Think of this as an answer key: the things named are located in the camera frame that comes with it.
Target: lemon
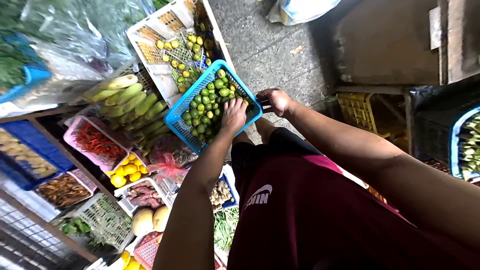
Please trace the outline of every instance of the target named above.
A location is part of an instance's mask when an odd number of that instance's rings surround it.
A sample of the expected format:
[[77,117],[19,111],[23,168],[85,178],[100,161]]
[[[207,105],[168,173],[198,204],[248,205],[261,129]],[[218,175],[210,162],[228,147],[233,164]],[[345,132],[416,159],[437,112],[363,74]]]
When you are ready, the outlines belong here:
[[128,251],[123,251],[121,253],[121,256],[120,258],[123,260],[123,267],[122,269],[125,269],[128,265],[128,263],[130,262],[130,252]]
[[120,176],[124,176],[125,175],[125,172],[123,171],[123,166],[119,166],[115,171],[114,171],[115,174],[117,175],[120,175]]
[[132,256],[130,257],[130,262],[128,263],[127,267],[125,267],[124,270],[139,270],[140,268],[140,263],[135,260],[135,258]]
[[140,179],[140,177],[142,177],[142,173],[141,172],[134,172],[132,174],[129,174],[128,177],[129,177],[130,181],[135,182],[135,181],[138,181]]
[[123,172],[125,174],[132,174],[137,171],[137,166],[134,164],[128,164],[123,167]]
[[116,188],[123,187],[127,183],[127,179],[122,175],[114,174],[110,178],[110,183]]
[[137,166],[140,166],[140,165],[143,164],[142,161],[139,160],[139,159],[134,159],[134,160],[133,160],[133,163],[134,163],[135,165],[137,165]]

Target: blue plastic crate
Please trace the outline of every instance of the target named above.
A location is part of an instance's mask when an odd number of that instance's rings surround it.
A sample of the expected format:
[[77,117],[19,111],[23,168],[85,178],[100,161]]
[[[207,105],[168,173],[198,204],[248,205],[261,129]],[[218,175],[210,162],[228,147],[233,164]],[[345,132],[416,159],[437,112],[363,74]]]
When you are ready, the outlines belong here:
[[237,134],[235,134],[235,136],[246,129],[251,123],[255,122],[263,114],[262,106],[255,98],[255,95],[250,92],[246,85],[232,71],[227,62],[224,60],[217,60],[213,62],[165,116],[165,123],[168,125],[168,127],[198,155],[200,155],[202,149],[207,143],[201,142],[196,137],[191,135],[190,130],[192,127],[185,125],[181,115],[189,109],[190,102],[193,100],[193,98],[196,95],[199,95],[200,91],[203,88],[206,88],[208,83],[215,80],[215,73],[219,69],[223,69],[230,80],[237,82],[237,85],[239,86],[237,91],[239,91],[244,97],[249,97],[253,101],[253,104],[250,104],[247,108],[247,120],[245,125],[239,132],[237,132]]
[[0,170],[9,178],[17,183],[23,190],[32,190],[36,186],[47,182],[61,173],[66,173],[74,167],[73,163],[58,150],[47,138],[45,138],[29,121],[14,121],[0,124],[0,128],[5,129],[20,143],[24,144],[32,151],[41,156],[44,160],[55,166],[58,171],[51,176],[37,178],[31,172],[27,163],[14,161],[8,155],[0,152]]
[[[23,45],[28,45],[28,40],[26,40],[20,34],[15,34],[15,38],[3,37],[3,39],[8,42],[19,42]],[[28,55],[38,57],[33,49],[22,48],[21,50]],[[14,86],[10,88],[7,93],[0,95],[0,103],[14,101],[15,99],[32,90],[32,88],[34,88],[35,86],[48,80],[51,77],[50,71],[48,71],[47,66],[41,60],[32,58],[32,61],[35,63],[28,64],[23,67],[25,75],[25,85]]]
[[224,203],[222,204],[222,208],[225,209],[225,208],[229,208],[229,207],[238,205],[237,198],[235,198],[235,195],[233,194],[233,191],[232,191],[232,190],[233,190],[233,189],[232,189],[232,186],[230,186],[230,182],[228,182],[228,178],[225,176],[225,174],[223,174],[222,177],[220,177],[218,180],[219,180],[219,181],[227,182],[227,185],[228,185],[228,187],[230,188],[230,193],[232,194],[232,198],[233,198],[233,202],[230,201],[230,200],[224,202]]

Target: leafy green vegetable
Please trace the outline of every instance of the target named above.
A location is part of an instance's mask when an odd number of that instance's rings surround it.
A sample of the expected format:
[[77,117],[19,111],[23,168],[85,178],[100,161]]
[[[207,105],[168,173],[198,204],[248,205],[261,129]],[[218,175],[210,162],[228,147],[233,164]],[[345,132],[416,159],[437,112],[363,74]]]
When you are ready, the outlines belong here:
[[233,235],[239,222],[239,208],[234,206],[214,214],[214,243],[224,250],[229,251]]

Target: white plastic crate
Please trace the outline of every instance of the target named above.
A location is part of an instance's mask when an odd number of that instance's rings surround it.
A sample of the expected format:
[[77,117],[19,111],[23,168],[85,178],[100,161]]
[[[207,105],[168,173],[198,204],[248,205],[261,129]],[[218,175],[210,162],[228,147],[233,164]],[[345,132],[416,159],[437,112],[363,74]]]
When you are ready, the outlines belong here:
[[[163,54],[169,55],[171,58],[177,59],[179,62],[187,62],[192,59],[191,51],[185,47],[186,36],[193,31],[193,4],[189,1],[172,1],[147,18],[139,21],[127,31],[133,48],[137,52],[140,60],[144,64],[153,82],[158,88],[163,99],[171,108],[182,96],[178,92],[169,62],[163,62],[161,57]],[[227,47],[223,40],[220,30],[207,0],[198,0],[197,7],[203,9],[206,13],[205,20],[208,21],[210,30],[213,34],[215,46],[222,54],[222,58],[233,67],[233,63],[228,54]],[[180,44],[178,49],[164,50],[156,47],[156,41],[172,41],[177,40]]]

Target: metal grate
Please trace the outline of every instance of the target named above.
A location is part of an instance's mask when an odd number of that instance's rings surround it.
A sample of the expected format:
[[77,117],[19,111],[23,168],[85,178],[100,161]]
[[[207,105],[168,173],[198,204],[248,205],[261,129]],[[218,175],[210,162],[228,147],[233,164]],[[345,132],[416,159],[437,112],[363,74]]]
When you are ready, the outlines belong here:
[[0,267],[56,269],[74,254],[64,243],[0,199]]

